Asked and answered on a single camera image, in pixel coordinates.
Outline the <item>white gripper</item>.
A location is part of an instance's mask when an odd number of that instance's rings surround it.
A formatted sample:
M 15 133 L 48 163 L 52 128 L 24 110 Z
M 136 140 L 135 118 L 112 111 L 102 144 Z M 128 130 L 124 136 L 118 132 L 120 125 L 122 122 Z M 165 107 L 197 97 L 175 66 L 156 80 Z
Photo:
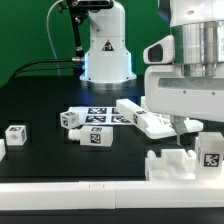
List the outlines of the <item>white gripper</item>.
M 143 60 L 149 64 L 144 89 L 151 112 L 173 115 L 170 122 L 180 145 L 188 132 L 185 117 L 224 122 L 224 63 L 217 65 L 215 77 L 184 77 L 173 59 L 172 35 L 144 50 Z

